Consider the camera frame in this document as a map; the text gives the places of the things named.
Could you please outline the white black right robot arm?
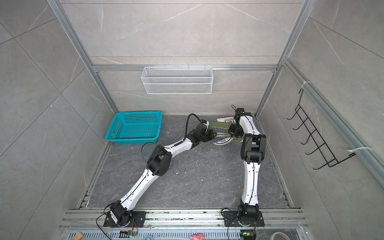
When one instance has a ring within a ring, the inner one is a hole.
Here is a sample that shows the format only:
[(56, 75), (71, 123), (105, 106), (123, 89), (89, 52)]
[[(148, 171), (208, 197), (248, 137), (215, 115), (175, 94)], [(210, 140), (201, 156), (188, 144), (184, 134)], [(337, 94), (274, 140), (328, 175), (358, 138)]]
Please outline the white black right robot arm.
[(249, 226), (259, 219), (258, 180), (261, 163), (265, 158), (265, 135), (257, 129), (251, 113), (243, 108), (235, 110), (235, 123), (230, 126), (230, 134), (243, 138), (241, 159), (245, 167), (244, 189), (238, 206), (238, 219), (241, 225)]

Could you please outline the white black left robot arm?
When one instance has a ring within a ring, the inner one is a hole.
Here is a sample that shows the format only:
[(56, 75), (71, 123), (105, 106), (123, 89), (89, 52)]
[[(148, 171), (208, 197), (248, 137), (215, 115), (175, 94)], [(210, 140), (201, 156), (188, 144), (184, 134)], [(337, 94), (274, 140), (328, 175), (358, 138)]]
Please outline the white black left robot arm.
[(155, 147), (139, 180), (120, 200), (107, 206), (109, 211), (103, 212), (103, 215), (106, 216), (105, 227), (123, 228), (128, 225), (134, 227), (132, 214), (134, 208), (151, 184), (168, 171), (172, 158), (193, 149), (201, 142), (213, 140), (217, 134), (209, 128), (209, 121), (200, 118), (198, 121), (199, 124), (190, 132), (186, 126), (184, 137), (180, 141), (168, 146), (157, 145)]

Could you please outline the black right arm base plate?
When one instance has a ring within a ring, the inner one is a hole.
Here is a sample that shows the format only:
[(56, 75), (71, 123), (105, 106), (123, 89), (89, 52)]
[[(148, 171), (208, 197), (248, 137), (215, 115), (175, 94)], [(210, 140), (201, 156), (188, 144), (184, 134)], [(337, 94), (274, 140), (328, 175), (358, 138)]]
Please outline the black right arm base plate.
[(264, 227), (264, 217), (262, 215), (262, 212), (258, 213), (257, 219), (251, 219), (241, 222), (239, 220), (238, 212), (237, 211), (229, 211), (229, 210), (223, 210), (221, 211), (221, 215), (224, 219), (225, 227), (245, 227), (245, 228), (253, 228), (253, 227)]

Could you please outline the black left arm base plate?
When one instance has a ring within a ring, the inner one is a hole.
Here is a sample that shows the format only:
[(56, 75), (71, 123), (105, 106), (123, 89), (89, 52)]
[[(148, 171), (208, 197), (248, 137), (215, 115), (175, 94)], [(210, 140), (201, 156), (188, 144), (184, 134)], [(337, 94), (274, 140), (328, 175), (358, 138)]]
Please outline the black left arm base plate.
[(123, 216), (118, 220), (118, 223), (115, 223), (114, 217), (110, 212), (107, 212), (106, 219), (104, 221), (103, 227), (111, 228), (129, 228), (129, 227), (138, 227), (142, 228), (144, 226), (145, 218), (147, 212), (145, 211), (133, 211), (123, 214)]

